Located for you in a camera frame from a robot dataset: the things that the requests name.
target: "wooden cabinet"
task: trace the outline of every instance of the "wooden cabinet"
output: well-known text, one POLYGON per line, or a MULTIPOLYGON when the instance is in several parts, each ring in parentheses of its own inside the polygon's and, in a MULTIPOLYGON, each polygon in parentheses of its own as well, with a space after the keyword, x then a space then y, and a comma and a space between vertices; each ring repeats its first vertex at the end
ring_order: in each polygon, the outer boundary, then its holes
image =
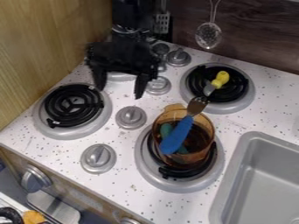
POLYGON ((0 129, 68 75, 111 23, 110 0, 0 1, 0 129))

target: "toy stove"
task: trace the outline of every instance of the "toy stove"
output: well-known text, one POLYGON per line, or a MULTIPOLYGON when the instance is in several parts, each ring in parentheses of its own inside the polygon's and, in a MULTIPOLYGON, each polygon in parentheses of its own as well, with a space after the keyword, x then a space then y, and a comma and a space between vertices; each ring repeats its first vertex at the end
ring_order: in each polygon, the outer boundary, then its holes
MULTIPOLYGON (((170 52, 170 49, 160 45, 156 54, 166 59, 162 67, 165 68, 168 64, 167 69, 170 70, 171 67, 187 66, 192 61, 192 56, 181 48, 170 52)), ((226 71, 230 74, 230 80, 209 96, 210 103, 204 112, 219 115, 234 113, 250 105, 254 99, 253 82, 237 67, 220 63, 195 66, 181 74, 179 87, 174 87, 173 83, 171 85, 171 82, 176 80, 171 80, 167 69, 162 69, 163 73, 160 74, 163 76, 148 83, 145 92, 152 95, 151 97, 159 95, 161 99, 175 88, 172 91, 177 90, 177 96, 179 92, 182 98, 189 102, 193 97, 203 94, 206 83, 215 79, 219 71, 226 71)), ((135 78, 125 73, 108 74, 109 81, 126 82, 135 78)), ((90 84, 74 83, 57 87, 41 98, 33 110, 33 120, 36 128, 45 136, 72 140, 91 135, 105 125, 111 114, 112 102, 104 91, 99 91, 90 84)), ((148 117, 143 107, 132 105, 124 105, 124 108, 115 114, 115 122, 120 129, 125 130, 143 129, 148 117)), ((203 163, 187 170, 165 164, 154 153, 155 147, 151 126, 144 128, 136 139, 136 167, 149 183, 167 192, 192 193, 204 189, 219 177, 224 167, 225 154, 217 137, 203 163)), ((94 145, 83 153, 81 164, 88 172, 103 173, 113 167, 116 159, 116 153, 108 145, 94 145)))

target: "blue spatula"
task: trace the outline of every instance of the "blue spatula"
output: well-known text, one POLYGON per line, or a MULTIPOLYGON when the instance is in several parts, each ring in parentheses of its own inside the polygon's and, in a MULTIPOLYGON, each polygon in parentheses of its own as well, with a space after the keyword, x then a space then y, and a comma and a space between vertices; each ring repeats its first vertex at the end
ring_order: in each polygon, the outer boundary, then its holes
POLYGON ((160 143, 159 147, 163 154, 173 154, 180 148, 191 130, 193 117, 201 113, 207 103, 208 100, 205 96, 194 97, 189 102, 187 116, 184 117, 178 123, 177 127, 160 143))

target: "wooden panel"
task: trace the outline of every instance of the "wooden panel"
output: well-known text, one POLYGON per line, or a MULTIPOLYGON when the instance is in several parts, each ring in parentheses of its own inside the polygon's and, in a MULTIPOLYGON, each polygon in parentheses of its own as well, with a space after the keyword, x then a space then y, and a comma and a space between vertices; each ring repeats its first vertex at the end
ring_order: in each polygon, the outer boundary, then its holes
POLYGON ((0 129, 70 73, 111 28, 110 0, 0 0, 0 129))
MULTIPOLYGON (((194 38, 208 22, 208 0, 170 0, 174 42, 201 49, 194 38)), ((221 0, 216 24, 223 31, 217 53, 299 74, 299 3, 288 0, 221 0)))

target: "dark wood wall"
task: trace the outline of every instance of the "dark wood wall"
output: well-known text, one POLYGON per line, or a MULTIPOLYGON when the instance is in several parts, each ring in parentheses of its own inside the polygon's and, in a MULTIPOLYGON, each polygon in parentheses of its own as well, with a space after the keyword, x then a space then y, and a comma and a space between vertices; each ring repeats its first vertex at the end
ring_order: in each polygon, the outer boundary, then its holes
MULTIPOLYGON (((170 12, 174 43, 203 50, 194 33, 209 20, 209 0, 170 0, 170 12)), ((223 39, 210 52, 299 74, 299 1, 221 0, 216 24, 223 39)))

